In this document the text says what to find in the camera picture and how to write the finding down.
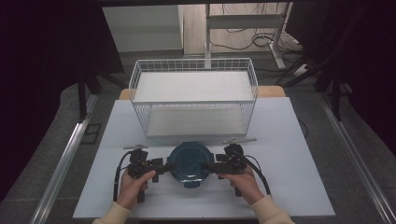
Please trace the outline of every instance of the white wall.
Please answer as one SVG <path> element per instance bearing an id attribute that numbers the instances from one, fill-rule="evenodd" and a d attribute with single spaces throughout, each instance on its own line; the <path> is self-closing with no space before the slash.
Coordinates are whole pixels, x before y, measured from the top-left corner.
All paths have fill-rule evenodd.
<path id="1" fill-rule="evenodd" d="M 177 6 L 103 7 L 118 52 L 182 49 Z"/>

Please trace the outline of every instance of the wire basket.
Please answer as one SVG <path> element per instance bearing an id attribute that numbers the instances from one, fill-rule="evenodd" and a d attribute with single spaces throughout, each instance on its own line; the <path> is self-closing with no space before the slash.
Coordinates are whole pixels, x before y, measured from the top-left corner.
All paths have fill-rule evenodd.
<path id="1" fill-rule="evenodd" d="M 129 94 L 146 136 L 245 135 L 257 78 L 250 59 L 140 60 Z"/>

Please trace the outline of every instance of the human hand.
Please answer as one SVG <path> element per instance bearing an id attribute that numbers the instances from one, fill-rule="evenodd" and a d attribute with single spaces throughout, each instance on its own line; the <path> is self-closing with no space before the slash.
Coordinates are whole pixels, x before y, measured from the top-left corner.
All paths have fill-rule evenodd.
<path id="1" fill-rule="evenodd" d="M 253 174 L 253 170 L 250 166 L 247 166 L 245 171 L 239 175 L 227 175 L 227 174 L 217 174 L 220 177 L 229 179 L 231 182 L 231 187 L 237 187 L 245 201 L 252 205 L 258 202 L 264 197 L 262 192 L 257 185 L 256 179 Z"/>
<path id="2" fill-rule="evenodd" d="M 133 179 L 124 171 L 121 178 L 120 196 L 116 203 L 129 210 L 137 205 L 137 195 L 140 190 L 149 188 L 148 180 L 155 176 L 155 171 L 150 171 L 138 179 Z"/>

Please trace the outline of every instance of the black clamp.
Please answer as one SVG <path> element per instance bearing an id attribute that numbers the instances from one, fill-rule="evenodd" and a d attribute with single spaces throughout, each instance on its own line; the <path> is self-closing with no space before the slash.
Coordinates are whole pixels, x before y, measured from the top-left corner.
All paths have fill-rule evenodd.
<path id="1" fill-rule="evenodd" d="M 120 170 L 121 170 L 120 166 L 122 164 L 122 161 L 127 155 L 131 155 L 131 156 L 130 156 L 130 164 L 126 168 L 128 171 L 128 175 L 133 179 L 138 179 L 142 175 L 154 170 L 156 174 L 154 177 L 152 177 L 152 182 L 158 183 L 160 180 L 159 175 L 163 175 L 165 172 L 170 172 L 175 169 L 175 165 L 173 163 L 163 164 L 163 158 L 147 161 L 147 157 L 149 153 L 147 151 L 143 151 L 142 148 L 144 148 L 144 146 L 138 145 L 134 147 L 133 151 L 129 151 L 125 153 L 125 155 L 122 157 L 120 161 L 120 165 L 117 168 L 116 179 L 114 182 L 114 197 L 113 197 L 114 202 L 118 198 L 118 187 L 119 187 Z M 145 201 L 145 191 L 140 190 L 139 194 L 137 195 L 137 202 L 143 203 L 144 201 Z"/>
<path id="2" fill-rule="evenodd" d="M 216 154 L 218 162 L 203 163 L 203 168 L 209 170 L 211 174 L 242 174 L 247 168 L 247 163 L 242 159 L 244 149 L 238 144 L 230 144 L 224 148 L 225 154 Z M 242 193 L 238 188 L 234 188 L 235 196 L 241 197 Z"/>

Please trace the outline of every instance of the metal rail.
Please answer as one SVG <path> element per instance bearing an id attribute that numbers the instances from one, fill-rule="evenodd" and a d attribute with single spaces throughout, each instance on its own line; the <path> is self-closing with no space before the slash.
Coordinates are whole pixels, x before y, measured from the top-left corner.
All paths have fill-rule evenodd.
<path id="1" fill-rule="evenodd" d="M 396 223 L 395 214 L 390 208 L 387 197 L 385 196 L 381 187 L 375 181 L 368 167 L 364 163 L 361 154 L 356 149 L 353 141 L 350 139 L 347 130 L 344 128 L 343 123 L 341 121 L 338 121 L 335 115 L 332 113 L 332 110 L 330 108 L 330 102 L 328 101 L 327 96 L 325 95 L 325 93 L 322 93 L 320 96 L 322 106 L 325 109 L 326 114 L 329 117 L 330 122 L 332 123 L 332 126 L 334 127 L 339 138 L 341 139 L 347 155 L 349 156 L 359 177 L 361 178 L 361 182 L 367 189 L 370 198 L 373 200 L 373 203 L 378 210 L 379 215 L 384 220 L 384 223 Z"/>
<path id="2" fill-rule="evenodd" d="M 93 108 L 96 104 L 98 96 L 91 95 L 87 103 L 87 117 L 83 122 L 76 125 L 66 148 L 64 149 L 64 154 L 62 155 L 59 163 L 53 172 L 52 178 L 47 185 L 46 191 L 38 204 L 37 209 L 30 221 L 31 224 L 35 223 L 45 223 L 50 214 L 50 210 L 56 200 L 59 190 L 64 182 L 64 178 L 69 170 L 70 164 L 76 154 L 78 145 L 81 141 L 82 135 L 84 134 L 88 123 L 90 122 Z"/>

